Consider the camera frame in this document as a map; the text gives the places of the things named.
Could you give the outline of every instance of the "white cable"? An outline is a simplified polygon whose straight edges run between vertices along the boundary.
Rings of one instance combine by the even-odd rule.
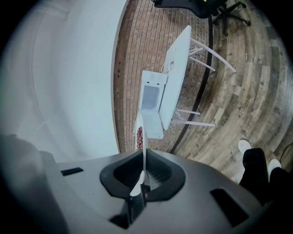
[[[161,73],[163,73],[163,68],[164,68],[164,66],[165,66],[165,62],[166,62],[166,61],[164,61],[164,64],[163,64],[163,66],[161,67]]]

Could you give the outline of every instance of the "chair base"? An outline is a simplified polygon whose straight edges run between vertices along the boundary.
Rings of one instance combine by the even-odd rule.
[[[242,5],[243,8],[246,8],[246,4],[242,3],[242,2],[238,2],[238,3],[235,3],[233,4],[232,6],[230,7],[226,7],[226,5],[224,5],[223,7],[220,7],[219,8],[219,11],[221,12],[213,21],[213,24],[214,25],[218,25],[218,21],[220,19],[223,19],[223,28],[222,28],[222,32],[225,36],[228,36],[228,33],[227,33],[227,29],[228,29],[228,18],[234,18],[234,19],[238,19],[240,21],[243,21],[246,23],[247,26],[250,26],[251,25],[251,22],[250,21],[247,21],[246,19],[244,18],[241,18],[233,13],[231,13],[237,6],[239,5]]]

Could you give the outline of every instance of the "white sneaker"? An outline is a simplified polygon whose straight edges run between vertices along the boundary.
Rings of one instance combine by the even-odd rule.
[[[277,167],[280,167],[282,168],[281,166],[281,163],[277,160],[277,159],[272,159],[270,162],[269,162],[269,165],[267,167],[267,172],[269,174],[269,178],[271,176],[271,171],[274,170],[275,168]]]
[[[247,151],[248,149],[251,149],[251,145],[246,140],[240,140],[238,142],[238,149],[240,150],[242,154],[244,154],[245,151]]]

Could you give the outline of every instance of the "black curved edge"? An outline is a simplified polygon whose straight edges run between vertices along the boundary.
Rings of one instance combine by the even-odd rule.
[[[213,47],[212,16],[210,16],[208,18],[208,25],[209,25],[209,45],[208,45],[208,47],[210,49],[212,49],[212,47]],[[206,64],[208,66],[210,66],[212,64],[212,54],[211,53],[208,53],[208,55],[207,55]],[[205,73],[204,73],[203,78],[202,78],[200,89],[198,91],[198,94],[196,96],[196,99],[195,99],[195,102],[194,102],[194,105],[193,105],[193,108],[192,108],[192,111],[194,111],[194,112],[197,111],[197,108],[200,105],[203,93],[204,93],[206,85],[207,85],[207,80],[209,78],[209,75],[210,75],[210,70],[206,68]],[[192,121],[193,117],[194,117],[194,114],[190,114],[187,121]],[[182,129],[179,137],[177,138],[174,146],[170,150],[170,154],[172,154],[175,151],[175,149],[179,145],[180,141],[182,140],[184,134],[186,133],[188,127],[189,127],[189,124],[186,124],[183,127],[183,129]]]
[[[114,174],[117,168],[119,168],[120,166],[123,166],[125,163],[131,161],[137,156],[141,158],[141,171],[142,171],[142,162],[143,162],[142,150],[138,150],[132,155],[122,160],[119,160],[118,162],[105,166],[102,169],[100,173],[100,181],[111,196],[123,198],[125,200],[129,198],[130,192],[132,191],[133,188],[124,185],[122,182],[120,182],[118,179],[115,178]]]
[[[150,149],[146,150],[146,154],[148,155],[147,158],[154,157],[172,170],[171,176],[159,188],[146,194],[146,202],[167,201],[175,196],[185,184],[185,172],[178,164],[156,154]]]

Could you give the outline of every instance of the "black pants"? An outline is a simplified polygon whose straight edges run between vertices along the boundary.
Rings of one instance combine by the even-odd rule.
[[[262,205],[272,199],[284,198],[291,192],[291,175],[281,168],[267,173],[265,154],[262,149],[249,149],[243,156],[243,174],[240,185],[250,191]]]

